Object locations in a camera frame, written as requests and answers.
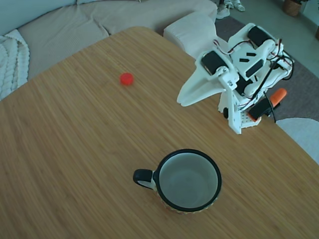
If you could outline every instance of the mug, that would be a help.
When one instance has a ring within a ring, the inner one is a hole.
[[[221,190],[217,164],[205,153],[180,149],[167,155],[155,171],[138,169],[133,180],[157,191],[164,205],[180,214],[211,206]]]

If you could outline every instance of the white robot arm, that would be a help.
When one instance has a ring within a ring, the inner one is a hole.
[[[261,120],[249,117],[248,111],[269,88],[292,73],[294,63],[281,40],[252,23],[229,39],[228,49],[222,49],[217,39],[213,42],[216,47],[197,58],[196,70],[181,88],[177,102],[189,106],[222,93],[218,109],[241,134],[242,128]]]

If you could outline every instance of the white blanket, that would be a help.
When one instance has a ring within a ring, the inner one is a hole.
[[[29,56],[18,30],[0,36],[0,100],[27,82]]]

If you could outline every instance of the black mug rim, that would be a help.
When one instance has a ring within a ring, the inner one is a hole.
[[[163,165],[166,163],[166,161],[168,161],[170,158],[172,158],[173,156],[177,155],[177,154],[180,154],[180,153],[194,153],[194,154],[197,154],[197,155],[200,155],[202,157],[204,157],[205,159],[207,159],[214,167],[215,171],[216,171],[216,174],[217,174],[217,189],[216,189],[216,192],[214,194],[214,196],[207,202],[205,203],[204,205],[200,206],[200,207],[197,207],[197,208],[184,208],[184,207],[180,207],[174,203],[172,203],[169,199],[167,199],[163,193],[163,191],[161,190],[160,188],[160,170],[161,168],[163,167]],[[157,188],[157,191],[160,195],[160,197],[164,200],[165,203],[167,203],[170,207],[176,209],[176,210],[179,210],[179,211],[183,211],[183,212],[196,212],[196,211],[201,211],[203,209],[205,209],[206,207],[210,206],[218,197],[219,193],[220,193],[220,190],[221,190],[221,185],[222,185],[222,178],[221,178],[221,173],[220,173],[220,170],[217,166],[217,164],[214,162],[214,160],[209,157],[207,154],[199,151],[199,150],[196,150],[196,149],[179,149],[177,151],[174,151],[170,154],[168,154],[160,163],[159,163],[159,166],[158,168],[155,170],[155,172],[153,173],[153,179],[156,183],[156,188]]]

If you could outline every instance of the shoe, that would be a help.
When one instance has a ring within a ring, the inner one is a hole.
[[[226,6],[225,4],[219,5],[218,9],[217,9],[216,18],[218,20],[221,20],[221,19],[228,17],[228,16],[230,16],[229,6]]]
[[[240,0],[232,0],[232,4],[238,11],[245,11],[245,7],[241,4]]]
[[[225,1],[224,1],[224,4],[225,4],[226,6],[228,6],[230,9],[233,9],[233,8],[234,8],[234,4],[232,3],[231,0],[225,0]]]

